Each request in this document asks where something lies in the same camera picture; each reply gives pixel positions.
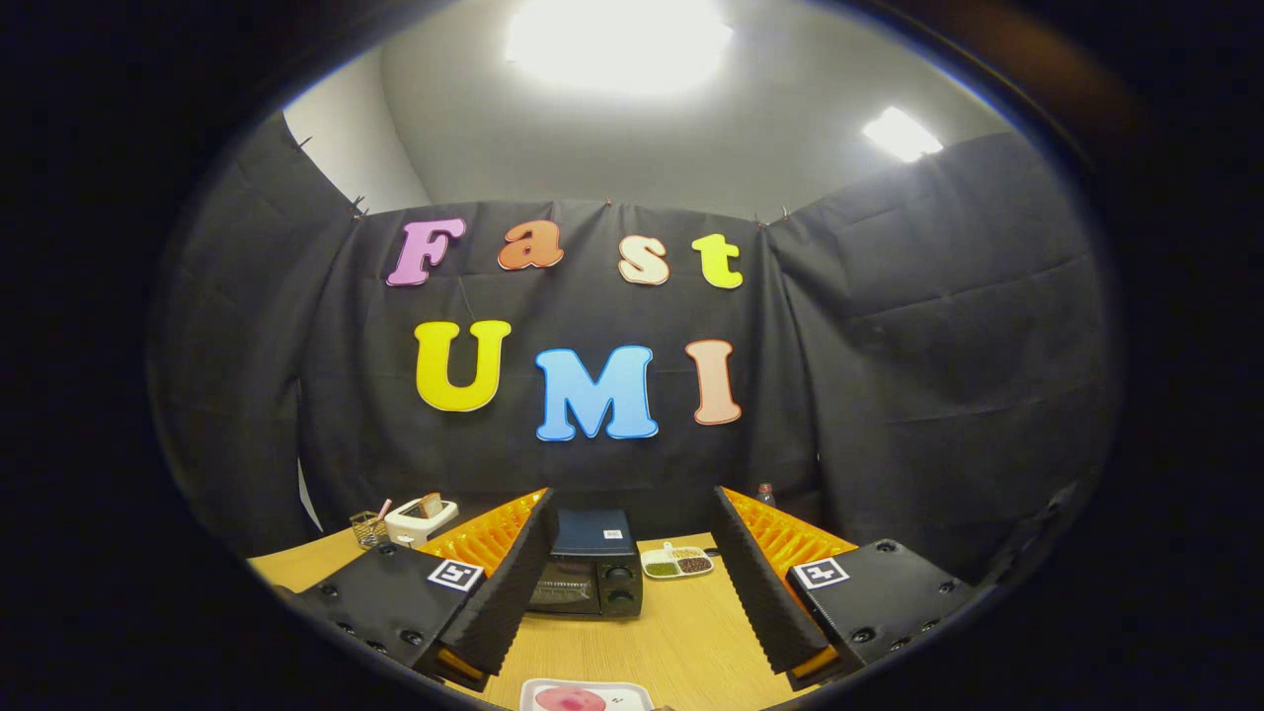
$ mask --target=ceiling light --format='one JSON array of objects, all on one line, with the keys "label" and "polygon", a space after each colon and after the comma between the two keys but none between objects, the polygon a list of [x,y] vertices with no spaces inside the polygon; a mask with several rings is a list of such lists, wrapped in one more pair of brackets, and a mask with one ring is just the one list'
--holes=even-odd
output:
[{"label": "ceiling light", "polygon": [[876,121],[867,124],[862,133],[905,163],[943,149],[943,144],[935,140],[930,132],[894,106],[882,111]]},{"label": "ceiling light", "polygon": [[507,57],[551,81],[664,92],[707,78],[732,34],[704,0],[535,0]]}]

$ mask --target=blue letter m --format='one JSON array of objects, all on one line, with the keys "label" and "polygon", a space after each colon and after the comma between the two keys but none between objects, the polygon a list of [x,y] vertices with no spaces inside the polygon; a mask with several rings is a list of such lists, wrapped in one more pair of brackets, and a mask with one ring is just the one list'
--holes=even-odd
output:
[{"label": "blue letter m", "polygon": [[540,353],[536,366],[545,372],[545,424],[536,430],[536,436],[545,442],[574,438],[575,428],[566,421],[568,405],[589,438],[602,429],[611,405],[614,416],[605,434],[614,439],[653,436],[659,423],[650,419],[645,387],[645,368],[652,359],[653,353],[643,345],[616,348],[594,383],[574,350],[556,348]]}]

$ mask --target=white wall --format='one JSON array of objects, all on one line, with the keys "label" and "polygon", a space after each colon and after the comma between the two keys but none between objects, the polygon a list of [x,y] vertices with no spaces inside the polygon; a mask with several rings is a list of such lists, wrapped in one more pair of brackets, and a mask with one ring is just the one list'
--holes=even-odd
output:
[{"label": "white wall", "polygon": [[348,200],[389,213],[430,205],[426,189],[396,135],[382,90],[382,49],[374,48],[313,85],[284,109],[295,139]]}]

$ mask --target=red beans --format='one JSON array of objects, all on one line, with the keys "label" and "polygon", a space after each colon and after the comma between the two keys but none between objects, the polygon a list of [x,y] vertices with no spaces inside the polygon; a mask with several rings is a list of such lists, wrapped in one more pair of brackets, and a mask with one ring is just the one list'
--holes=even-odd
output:
[{"label": "red beans", "polygon": [[684,558],[676,560],[676,563],[680,566],[680,569],[686,573],[700,573],[703,571],[710,571],[712,568],[710,560],[705,558]]}]

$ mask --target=pink food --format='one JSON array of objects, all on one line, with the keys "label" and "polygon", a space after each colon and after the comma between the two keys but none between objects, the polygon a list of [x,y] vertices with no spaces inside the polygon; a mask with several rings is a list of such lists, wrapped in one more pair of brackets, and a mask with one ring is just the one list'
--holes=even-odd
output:
[{"label": "pink food", "polygon": [[605,701],[586,688],[559,686],[536,695],[536,703],[546,711],[605,711]]}]

